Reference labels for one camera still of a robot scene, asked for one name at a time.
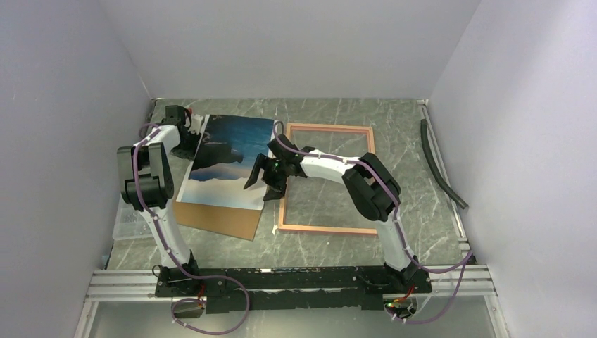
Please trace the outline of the blue landscape photo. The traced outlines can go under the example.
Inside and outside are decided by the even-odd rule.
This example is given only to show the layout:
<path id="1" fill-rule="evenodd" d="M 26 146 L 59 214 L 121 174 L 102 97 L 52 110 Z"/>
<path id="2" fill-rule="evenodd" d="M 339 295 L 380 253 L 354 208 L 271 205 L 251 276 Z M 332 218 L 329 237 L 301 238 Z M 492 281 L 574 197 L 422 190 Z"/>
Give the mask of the blue landscape photo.
<path id="1" fill-rule="evenodd" d="M 274 120 L 237 115 L 206 116 L 201 140 L 176 201 L 262 210 L 267 186 L 245 188 L 259 154 L 270 153 Z"/>

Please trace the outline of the clear glass pane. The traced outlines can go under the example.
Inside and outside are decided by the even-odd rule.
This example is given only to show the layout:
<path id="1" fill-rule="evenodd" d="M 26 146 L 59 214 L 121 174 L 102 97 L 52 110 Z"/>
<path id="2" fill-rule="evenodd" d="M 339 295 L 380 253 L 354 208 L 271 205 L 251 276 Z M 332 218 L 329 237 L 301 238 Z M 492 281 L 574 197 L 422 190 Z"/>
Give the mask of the clear glass pane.
<path id="1" fill-rule="evenodd" d="M 336 156 L 359 157 L 368 152 L 367 135 L 362 132 L 294 130 L 291 142 L 302 149 L 311 146 Z M 320 178 L 290 177 L 285 203 L 286 225 L 373 228 L 339 183 Z"/>

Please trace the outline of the brown backing board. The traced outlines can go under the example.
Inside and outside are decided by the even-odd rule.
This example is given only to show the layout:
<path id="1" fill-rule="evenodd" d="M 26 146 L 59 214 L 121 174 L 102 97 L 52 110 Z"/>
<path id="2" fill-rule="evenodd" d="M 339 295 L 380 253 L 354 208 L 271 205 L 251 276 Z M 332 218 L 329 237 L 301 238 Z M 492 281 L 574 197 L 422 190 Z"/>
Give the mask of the brown backing board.
<path id="1" fill-rule="evenodd" d="M 174 214 L 180 225 L 253 241 L 262 210 L 228 208 L 175 201 Z"/>

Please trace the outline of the pink wooden picture frame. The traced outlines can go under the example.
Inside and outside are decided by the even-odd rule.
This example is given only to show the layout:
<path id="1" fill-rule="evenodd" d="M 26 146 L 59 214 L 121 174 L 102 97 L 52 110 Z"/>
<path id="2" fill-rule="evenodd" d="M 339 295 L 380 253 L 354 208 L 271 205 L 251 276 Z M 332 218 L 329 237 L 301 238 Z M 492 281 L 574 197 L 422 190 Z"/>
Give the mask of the pink wooden picture frame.
<path id="1" fill-rule="evenodd" d="M 332 132 L 332 133 L 349 133 L 349 134 L 363 134 L 367 140 L 367 151 L 375 152 L 374 133 L 371 127 L 365 126 L 349 126 L 349 125 L 325 125 L 313 123 L 288 123 L 283 127 L 284 135 L 291 138 L 293 131 L 309 131 L 309 132 Z M 317 150 L 314 155 L 307 157 L 307 171 L 309 178 L 317 178 L 326 180 L 328 182 L 336 182 L 344 185 L 341 176 L 348 170 L 350 161 L 354 161 L 354 157 L 346 157 L 340 155 L 324 156 L 324 153 Z M 286 232 L 309 232 L 309 233 L 325 233 L 325 234 L 357 234 L 357 235 L 376 235 L 377 231 L 374 227 L 335 227 L 335 226 L 318 226 L 318 225 L 295 225 L 286 223 L 288 198 L 284 197 L 279 203 L 279 216 L 277 229 Z"/>

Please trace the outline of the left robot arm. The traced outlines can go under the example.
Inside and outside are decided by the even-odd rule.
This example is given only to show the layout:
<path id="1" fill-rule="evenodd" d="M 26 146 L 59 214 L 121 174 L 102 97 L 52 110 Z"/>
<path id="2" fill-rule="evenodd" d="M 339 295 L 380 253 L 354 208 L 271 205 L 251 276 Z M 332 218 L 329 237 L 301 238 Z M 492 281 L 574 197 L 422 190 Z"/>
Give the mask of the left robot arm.
<path id="1" fill-rule="evenodd" d="M 145 137 L 117 150 L 120 193 L 151 230 L 161 255 L 158 278 L 173 282 L 185 296 L 200 290 L 202 277 L 174 216 L 175 183 L 168 156 L 190 159 L 199 145 L 202 123 L 189 108 L 166 106 L 160 123 L 145 124 Z"/>

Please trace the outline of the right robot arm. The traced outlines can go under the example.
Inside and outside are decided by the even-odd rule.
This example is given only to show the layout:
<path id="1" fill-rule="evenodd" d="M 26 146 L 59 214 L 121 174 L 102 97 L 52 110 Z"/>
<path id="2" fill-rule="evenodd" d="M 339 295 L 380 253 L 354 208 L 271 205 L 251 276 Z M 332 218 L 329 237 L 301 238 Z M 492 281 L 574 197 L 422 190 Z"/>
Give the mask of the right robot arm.
<path id="1" fill-rule="evenodd" d="M 359 214 L 375 225 L 390 288 L 404 292 L 413 285 L 421 269 L 401 224 L 401 188 L 375 154 L 343 157 L 309 146 L 298 149 L 283 134 L 268 148 L 272 156 L 257 155 L 245 189 L 262 180 L 268 187 L 263 199 L 269 201 L 285 196 L 291 176 L 342 184 Z"/>

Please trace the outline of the clear plastic screw box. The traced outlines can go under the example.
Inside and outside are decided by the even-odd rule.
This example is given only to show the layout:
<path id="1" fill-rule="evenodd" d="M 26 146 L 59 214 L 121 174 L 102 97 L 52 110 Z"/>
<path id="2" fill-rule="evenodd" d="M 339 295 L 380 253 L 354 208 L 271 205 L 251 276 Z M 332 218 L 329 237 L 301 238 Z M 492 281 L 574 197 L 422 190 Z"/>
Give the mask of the clear plastic screw box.
<path id="1" fill-rule="evenodd" d="M 152 237 L 151 229 L 142 215 L 129 204 L 118 207 L 113 228 L 115 241 Z"/>

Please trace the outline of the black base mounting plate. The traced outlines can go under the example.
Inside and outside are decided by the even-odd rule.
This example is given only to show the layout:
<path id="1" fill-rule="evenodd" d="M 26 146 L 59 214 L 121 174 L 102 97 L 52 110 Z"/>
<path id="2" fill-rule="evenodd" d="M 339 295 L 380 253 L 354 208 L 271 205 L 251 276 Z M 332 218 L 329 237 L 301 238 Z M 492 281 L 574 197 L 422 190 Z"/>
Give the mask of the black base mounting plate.
<path id="1" fill-rule="evenodd" d="M 385 265 L 307 268 L 203 268 L 201 279 L 163 268 L 155 296 L 201 296 L 209 314 L 231 311 L 357 307 L 381 310 L 393 296 L 429 294 L 429 274 L 417 268 L 397 273 Z"/>

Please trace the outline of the aluminium extrusion rail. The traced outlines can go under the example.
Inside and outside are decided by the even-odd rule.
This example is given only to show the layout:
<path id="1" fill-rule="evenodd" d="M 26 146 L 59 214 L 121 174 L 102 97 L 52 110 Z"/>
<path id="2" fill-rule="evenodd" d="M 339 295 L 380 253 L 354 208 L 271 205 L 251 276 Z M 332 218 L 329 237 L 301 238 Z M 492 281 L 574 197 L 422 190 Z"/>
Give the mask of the aluminium extrusion rail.
<path id="1" fill-rule="evenodd" d="M 430 274 L 432 294 L 451 296 L 459 284 L 459 296 L 496 296 L 497 291 L 485 265 L 469 265 L 442 274 Z M 157 277 L 150 270 L 97 270 L 89 283 L 87 301 L 170 301 L 173 296 L 156 296 Z"/>

